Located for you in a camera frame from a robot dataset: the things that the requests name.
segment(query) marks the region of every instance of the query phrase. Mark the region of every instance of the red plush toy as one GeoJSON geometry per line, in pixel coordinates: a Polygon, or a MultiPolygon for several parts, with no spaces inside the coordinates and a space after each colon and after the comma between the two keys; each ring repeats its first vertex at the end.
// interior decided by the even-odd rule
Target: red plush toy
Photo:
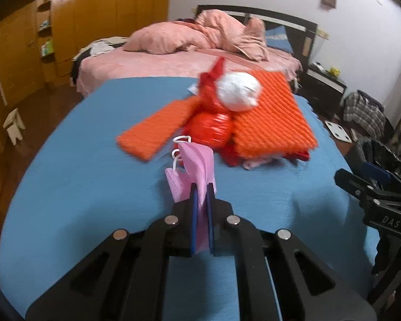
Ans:
{"type": "Polygon", "coordinates": [[[233,142],[229,142],[225,145],[220,149],[219,153],[227,165],[234,167],[241,164],[241,157],[238,155],[238,152],[236,152],[233,142]]]}
{"type": "Polygon", "coordinates": [[[220,58],[210,72],[200,75],[199,96],[202,104],[184,131],[193,142],[218,149],[232,136],[233,123],[230,110],[217,98],[215,81],[223,74],[224,58],[220,58]]]}

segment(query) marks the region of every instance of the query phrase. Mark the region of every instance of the wall outlet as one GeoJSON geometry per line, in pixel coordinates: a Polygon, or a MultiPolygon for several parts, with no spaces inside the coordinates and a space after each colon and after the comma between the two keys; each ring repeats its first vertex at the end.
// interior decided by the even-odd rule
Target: wall outlet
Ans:
{"type": "Polygon", "coordinates": [[[326,40],[330,39],[330,34],[328,34],[327,32],[325,32],[324,30],[321,30],[321,29],[318,29],[317,35],[319,37],[325,38],[326,40]]]}

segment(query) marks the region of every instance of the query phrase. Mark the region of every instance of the white stool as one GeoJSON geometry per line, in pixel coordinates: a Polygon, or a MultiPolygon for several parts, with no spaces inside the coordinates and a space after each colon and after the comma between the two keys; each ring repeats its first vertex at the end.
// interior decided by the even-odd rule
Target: white stool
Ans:
{"type": "Polygon", "coordinates": [[[7,118],[3,124],[3,128],[7,130],[7,134],[9,135],[14,146],[16,145],[16,139],[22,140],[22,135],[19,129],[25,129],[25,125],[22,122],[18,109],[14,109],[10,114],[7,115],[7,118]]]}

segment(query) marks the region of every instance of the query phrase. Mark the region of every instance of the orange textured mat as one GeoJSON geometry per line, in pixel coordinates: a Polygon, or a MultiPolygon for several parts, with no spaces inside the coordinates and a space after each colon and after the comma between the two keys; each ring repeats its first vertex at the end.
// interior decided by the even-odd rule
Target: orange textured mat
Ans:
{"type": "Polygon", "coordinates": [[[259,105],[234,116],[236,152],[243,158],[292,154],[318,146],[280,72],[247,71],[263,87],[259,105]]]}
{"type": "Polygon", "coordinates": [[[176,100],[117,137],[119,146],[143,161],[149,161],[156,152],[186,124],[198,107],[197,95],[176,100]]]}

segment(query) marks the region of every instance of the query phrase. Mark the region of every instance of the nightstand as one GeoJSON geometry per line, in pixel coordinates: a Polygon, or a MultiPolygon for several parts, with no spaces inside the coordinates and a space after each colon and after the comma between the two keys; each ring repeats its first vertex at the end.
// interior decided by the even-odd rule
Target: nightstand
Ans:
{"type": "Polygon", "coordinates": [[[302,75],[302,88],[297,95],[305,97],[313,111],[332,119],[338,111],[340,100],[347,86],[340,79],[321,72],[316,66],[309,65],[302,75]]]}

